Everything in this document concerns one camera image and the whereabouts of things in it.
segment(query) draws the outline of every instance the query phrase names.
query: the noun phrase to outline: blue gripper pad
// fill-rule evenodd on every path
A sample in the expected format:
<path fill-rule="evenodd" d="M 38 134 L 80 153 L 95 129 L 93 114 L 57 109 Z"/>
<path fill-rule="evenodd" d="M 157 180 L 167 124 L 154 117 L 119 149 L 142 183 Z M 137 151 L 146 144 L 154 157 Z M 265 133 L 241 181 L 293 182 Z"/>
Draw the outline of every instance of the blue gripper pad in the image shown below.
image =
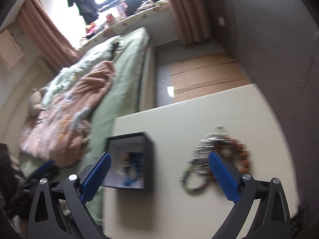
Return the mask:
<path fill-rule="evenodd" d="M 87 175 L 84 182 L 80 187 L 80 200 L 83 203 L 91 201 L 98 188 L 102 184 L 105 176 L 111 168 L 111 155 L 105 154 L 100 160 L 95 164 L 92 171 Z"/>
<path fill-rule="evenodd" d="M 49 161 L 45 162 L 38 169 L 36 169 L 34 174 L 38 174 L 38 173 L 45 171 L 51 164 L 55 164 L 53 160 L 49 160 Z"/>
<path fill-rule="evenodd" d="M 239 184 L 214 151 L 208 156 L 208 164 L 226 198 L 236 203 L 240 199 Z"/>

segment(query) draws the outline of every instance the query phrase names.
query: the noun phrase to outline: electrical outlet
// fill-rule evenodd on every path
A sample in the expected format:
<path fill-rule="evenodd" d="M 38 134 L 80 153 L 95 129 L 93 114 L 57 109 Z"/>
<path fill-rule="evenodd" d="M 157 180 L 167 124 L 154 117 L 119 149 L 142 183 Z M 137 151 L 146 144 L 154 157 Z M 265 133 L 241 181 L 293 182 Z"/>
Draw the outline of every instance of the electrical outlet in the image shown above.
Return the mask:
<path fill-rule="evenodd" d="M 225 26 L 226 24 L 225 24 L 225 18 L 223 18 L 223 17 L 218 17 L 218 24 L 220 25 L 220 26 Z"/>

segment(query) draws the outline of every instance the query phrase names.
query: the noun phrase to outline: wall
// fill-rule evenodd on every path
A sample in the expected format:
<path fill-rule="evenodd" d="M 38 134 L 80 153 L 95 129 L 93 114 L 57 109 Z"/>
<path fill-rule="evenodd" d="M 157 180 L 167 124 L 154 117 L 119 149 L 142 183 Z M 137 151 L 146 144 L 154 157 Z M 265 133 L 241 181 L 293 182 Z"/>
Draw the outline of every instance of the wall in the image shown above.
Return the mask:
<path fill-rule="evenodd" d="M 27 57 L 26 63 L 20 61 L 9 71 L 0 63 L 0 109 L 4 105 L 8 95 L 24 74 L 34 65 L 40 53 L 31 44 L 18 22 L 9 25 L 7 29 L 13 34 L 17 42 L 24 46 L 23 53 Z"/>
<path fill-rule="evenodd" d="M 169 9 L 142 19 L 140 22 L 128 28 L 125 33 L 140 27 L 146 27 L 147 33 L 152 39 L 154 46 L 179 39 L 173 14 Z"/>
<path fill-rule="evenodd" d="M 15 21 L 16 16 L 18 15 L 24 1 L 25 0 L 15 0 L 15 4 L 12 6 L 11 10 L 8 12 L 3 23 L 1 24 L 0 32 L 2 32 L 7 26 L 9 26 Z"/>
<path fill-rule="evenodd" d="M 307 202 L 315 214 L 319 210 L 318 26 L 301 0 L 205 2 L 215 36 L 235 51 L 275 112 L 291 150 L 300 202 Z M 224 27 L 214 23 L 220 15 L 230 16 Z M 221 28 L 231 37 L 218 35 Z"/>
<path fill-rule="evenodd" d="M 67 0 L 40 0 L 47 14 L 58 30 L 70 41 L 73 47 L 79 47 L 80 39 L 85 34 L 85 22 L 74 4 L 68 7 Z"/>

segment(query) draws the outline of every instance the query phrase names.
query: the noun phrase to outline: pink curtain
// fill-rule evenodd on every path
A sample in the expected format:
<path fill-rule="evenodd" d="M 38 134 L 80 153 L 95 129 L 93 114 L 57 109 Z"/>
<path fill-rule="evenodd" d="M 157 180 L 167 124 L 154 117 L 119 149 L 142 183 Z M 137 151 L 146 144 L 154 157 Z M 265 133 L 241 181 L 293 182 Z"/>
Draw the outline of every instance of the pink curtain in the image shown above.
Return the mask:
<path fill-rule="evenodd" d="M 24 33 L 56 70 L 75 64 L 80 55 L 56 28 L 40 0 L 25 0 L 17 16 Z"/>
<path fill-rule="evenodd" d="M 169 0 L 183 44 L 212 37 L 204 0 Z"/>

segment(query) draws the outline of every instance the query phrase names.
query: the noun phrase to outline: metal chain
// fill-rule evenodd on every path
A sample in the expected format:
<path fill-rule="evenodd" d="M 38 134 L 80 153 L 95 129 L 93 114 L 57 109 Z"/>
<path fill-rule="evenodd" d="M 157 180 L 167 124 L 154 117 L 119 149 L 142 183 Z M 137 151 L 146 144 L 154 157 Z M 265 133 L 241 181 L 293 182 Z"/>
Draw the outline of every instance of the metal chain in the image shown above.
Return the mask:
<path fill-rule="evenodd" d="M 221 156 L 231 163 L 234 162 L 234 156 L 239 154 L 241 161 L 241 168 L 239 171 L 241 173 L 246 173 L 249 171 L 250 161 L 248 160 L 249 153 L 245 151 L 245 145 L 238 143 L 235 139 L 230 139 L 228 137 L 228 132 L 223 126 L 216 126 L 214 134 L 207 134 L 202 140 L 199 141 L 200 145 L 194 149 L 193 159 L 188 163 L 186 170 L 181 176 L 181 183 L 187 192 L 193 193 L 205 188 L 208 181 L 213 177 L 212 171 L 208 165 L 208 154 L 216 150 Z M 222 148 L 229 148 L 231 154 L 226 155 L 221 152 Z M 189 173 L 194 171 L 198 175 L 203 176 L 202 183 L 196 187 L 192 188 L 186 184 Z"/>

